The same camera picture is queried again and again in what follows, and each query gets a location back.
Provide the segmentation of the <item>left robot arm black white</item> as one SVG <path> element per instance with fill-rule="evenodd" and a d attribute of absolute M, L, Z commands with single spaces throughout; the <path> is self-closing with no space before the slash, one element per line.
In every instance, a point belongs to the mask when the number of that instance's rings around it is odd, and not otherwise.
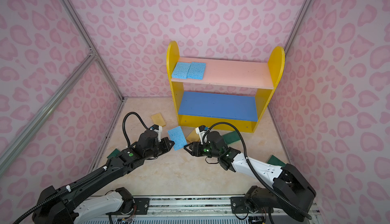
<path fill-rule="evenodd" d="M 90 174 L 58 189 L 50 186 L 39 197 L 32 213 L 35 224 L 72 224 L 76 208 L 92 194 L 109 183 L 144 165 L 145 161 L 168 153 L 175 143 L 169 138 L 158 138 L 153 130 L 143 132 L 139 140 L 107 160 Z"/>

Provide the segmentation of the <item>blue sponge floor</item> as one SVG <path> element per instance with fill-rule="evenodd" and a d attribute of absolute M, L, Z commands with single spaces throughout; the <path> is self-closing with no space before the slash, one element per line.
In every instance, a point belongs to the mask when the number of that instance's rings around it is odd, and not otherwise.
<path fill-rule="evenodd" d="M 170 140 L 174 142 L 174 150 L 180 150 L 187 145 L 181 126 L 168 130 L 168 135 Z"/>
<path fill-rule="evenodd" d="M 206 63 L 192 62 L 187 73 L 188 79 L 203 80 Z"/>

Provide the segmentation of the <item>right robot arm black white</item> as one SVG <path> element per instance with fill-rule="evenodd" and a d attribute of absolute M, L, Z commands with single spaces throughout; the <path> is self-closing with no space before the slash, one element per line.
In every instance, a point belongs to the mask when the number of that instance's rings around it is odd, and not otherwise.
<path fill-rule="evenodd" d="M 192 142 L 184 149 L 194 157 L 216 158 L 226 171 L 257 179 L 262 186 L 252 186 L 245 195 L 244 204 L 248 211 L 278 208 L 298 222 L 312 218 L 309 211 L 316 191 L 295 166 L 274 166 L 249 158 L 230 147 L 218 132 L 201 136 L 199 142 Z"/>

